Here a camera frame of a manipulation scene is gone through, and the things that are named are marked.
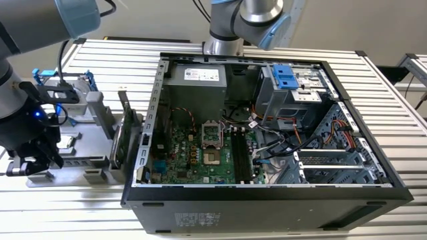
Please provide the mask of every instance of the black cable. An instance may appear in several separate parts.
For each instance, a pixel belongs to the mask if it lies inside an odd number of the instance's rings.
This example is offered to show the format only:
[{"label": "black cable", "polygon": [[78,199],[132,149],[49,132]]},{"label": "black cable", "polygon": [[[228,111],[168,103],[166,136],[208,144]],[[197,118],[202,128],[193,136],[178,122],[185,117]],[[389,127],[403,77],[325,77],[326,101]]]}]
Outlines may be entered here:
[{"label": "black cable", "polygon": [[318,149],[322,147],[322,138],[321,136],[312,136],[310,138],[306,139],[306,141],[304,141],[298,146],[296,146],[294,148],[292,148],[289,151],[286,152],[277,152],[274,154],[272,154],[268,157],[264,157],[262,159],[272,159],[274,157],[286,157],[290,156],[293,154],[294,151],[297,151],[298,149],[302,149],[306,147],[306,145],[313,141],[317,140],[318,141]]},{"label": "black cable", "polygon": [[201,11],[201,9],[200,9],[200,7],[198,7],[198,5],[197,5],[197,3],[196,3],[196,0],[192,0],[192,3],[193,3],[193,5],[194,5],[194,7],[198,9],[198,12],[201,13],[201,15],[202,15],[202,17],[205,18],[206,22],[210,23],[210,20],[208,19],[205,13]]},{"label": "black cable", "polygon": [[407,85],[407,88],[405,88],[405,91],[404,91],[404,99],[407,99],[408,89],[409,89],[413,77],[415,77],[415,75],[412,76],[411,81],[408,82],[408,85]]},{"label": "black cable", "polygon": [[210,16],[209,16],[209,14],[208,14],[208,12],[206,12],[206,10],[205,10],[205,7],[202,6],[201,1],[200,1],[200,0],[197,0],[197,1],[198,1],[198,4],[200,4],[200,7],[201,7],[201,9],[202,9],[202,12],[205,13],[208,19],[210,19]]},{"label": "black cable", "polygon": [[417,104],[416,104],[416,107],[415,107],[415,110],[417,110],[417,109],[420,108],[423,102],[424,102],[423,100],[419,100],[419,102],[417,102]]},{"label": "black cable", "polygon": [[232,108],[232,110],[230,110],[230,112],[229,112],[229,114],[228,114],[228,118],[229,118],[229,119],[232,119],[232,116],[233,116],[234,111],[236,111],[240,107],[242,107],[244,105],[245,105],[245,103],[238,103],[238,104]]},{"label": "black cable", "polygon": [[105,17],[105,16],[113,14],[116,12],[116,10],[117,10],[117,6],[116,6],[116,4],[114,4],[114,2],[112,0],[104,0],[104,1],[110,5],[110,9],[104,11],[104,12],[101,12],[98,14],[100,17]]},{"label": "black cable", "polygon": [[60,45],[58,48],[58,54],[57,54],[57,75],[58,75],[58,81],[64,82],[64,75],[62,75],[62,55],[64,55],[64,51],[65,51],[65,47],[68,44],[69,40],[64,41]]},{"label": "black cable", "polygon": [[53,104],[53,107],[54,107],[54,115],[56,115],[56,117],[57,118],[60,118],[60,116],[58,116],[58,114],[56,113],[56,106],[58,106],[60,107],[60,109],[62,110],[62,112],[64,112],[64,120],[58,123],[58,124],[46,124],[45,122],[42,122],[40,119],[38,119],[38,121],[40,121],[40,123],[45,126],[45,127],[48,127],[48,128],[57,128],[57,127],[60,127],[60,126],[62,126],[65,123],[66,123],[66,120],[68,120],[68,111],[66,111],[66,109],[64,108],[64,106],[61,105],[61,104],[58,104],[58,105],[54,105]]}]

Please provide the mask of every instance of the metal rail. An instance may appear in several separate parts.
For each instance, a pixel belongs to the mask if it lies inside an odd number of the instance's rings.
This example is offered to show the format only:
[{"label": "metal rail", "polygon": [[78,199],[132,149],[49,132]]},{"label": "metal rail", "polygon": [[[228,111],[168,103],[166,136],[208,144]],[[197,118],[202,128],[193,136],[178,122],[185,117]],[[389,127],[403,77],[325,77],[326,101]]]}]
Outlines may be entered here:
[{"label": "metal rail", "polygon": [[[145,114],[160,52],[200,53],[200,44],[88,40],[72,48],[66,72],[90,69],[104,104],[121,112],[117,90]],[[349,232],[285,232],[165,235],[164,239],[427,239],[427,128],[425,122],[388,84],[366,57],[353,51],[246,47],[246,57],[328,61],[352,103],[415,200]],[[144,238],[133,213],[120,207],[122,186],[26,188],[25,178],[0,176],[0,226],[4,239]]]}]

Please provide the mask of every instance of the power cable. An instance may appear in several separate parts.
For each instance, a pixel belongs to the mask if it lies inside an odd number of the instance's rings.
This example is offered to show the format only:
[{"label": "power cable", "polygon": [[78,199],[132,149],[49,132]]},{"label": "power cable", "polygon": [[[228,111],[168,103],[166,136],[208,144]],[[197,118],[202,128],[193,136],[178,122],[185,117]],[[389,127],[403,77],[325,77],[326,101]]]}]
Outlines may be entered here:
[{"label": "power cable", "polygon": [[202,17],[205,18],[206,22],[210,23],[210,20],[208,18],[208,16],[205,15],[205,13],[202,12],[201,8],[198,7],[196,0],[192,0],[192,3],[194,5],[194,7],[198,9],[198,12],[201,13]]},{"label": "power cable", "polygon": [[98,14],[98,16],[101,18],[108,16],[108,15],[110,15],[110,14],[113,14],[116,12],[116,10],[117,10],[117,6],[116,6],[116,4],[114,4],[114,2],[112,0],[104,0],[104,1],[110,5],[110,9]]},{"label": "power cable", "polygon": [[206,10],[205,10],[205,7],[202,6],[201,1],[200,1],[200,0],[197,0],[197,1],[198,1],[198,4],[200,4],[200,7],[201,7],[201,9],[202,9],[202,12],[205,13],[208,19],[210,19],[210,16],[209,16],[209,14],[208,14],[208,12],[206,12]]},{"label": "power cable", "polygon": [[408,81],[408,85],[407,85],[407,88],[405,88],[405,91],[404,91],[404,99],[407,99],[408,89],[409,89],[413,77],[415,77],[415,75],[412,76],[411,81]]}]

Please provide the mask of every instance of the motherboard chip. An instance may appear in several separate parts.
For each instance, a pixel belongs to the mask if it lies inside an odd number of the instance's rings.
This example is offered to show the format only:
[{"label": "motherboard chip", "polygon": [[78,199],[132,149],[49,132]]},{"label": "motherboard chip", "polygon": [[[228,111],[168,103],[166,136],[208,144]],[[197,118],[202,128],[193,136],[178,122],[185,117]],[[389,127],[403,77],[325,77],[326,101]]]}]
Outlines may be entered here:
[{"label": "motherboard chip", "polygon": [[220,165],[220,151],[218,150],[204,150],[202,151],[202,164],[204,165]]},{"label": "motherboard chip", "polygon": [[186,172],[185,172],[185,171],[178,171],[178,172],[176,173],[176,177],[177,177],[178,179],[185,179],[185,178],[188,178]]}]

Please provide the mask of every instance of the sticker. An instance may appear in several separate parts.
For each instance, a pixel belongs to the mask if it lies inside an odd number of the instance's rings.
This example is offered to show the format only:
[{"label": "sticker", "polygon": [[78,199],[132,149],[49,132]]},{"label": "sticker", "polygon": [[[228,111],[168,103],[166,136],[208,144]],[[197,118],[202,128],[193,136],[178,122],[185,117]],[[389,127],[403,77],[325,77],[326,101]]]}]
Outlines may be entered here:
[{"label": "sticker", "polygon": [[194,81],[220,81],[220,71],[217,69],[186,68],[184,80]]},{"label": "sticker", "polygon": [[254,128],[258,125],[258,123],[256,121],[250,121],[250,123],[248,124],[249,128]]},{"label": "sticker", "polygon": [[252,120],[254,120],[254,119],[257,118],[257,115],[256,115],[256,113],[254,113],[254,112],[252,112],[252,114],[250,114],[250,118],[252,118]]},{"label": "sticker", "polygon": [[216,227],[220,222],[218,212],[176,212],[177,227]]}]

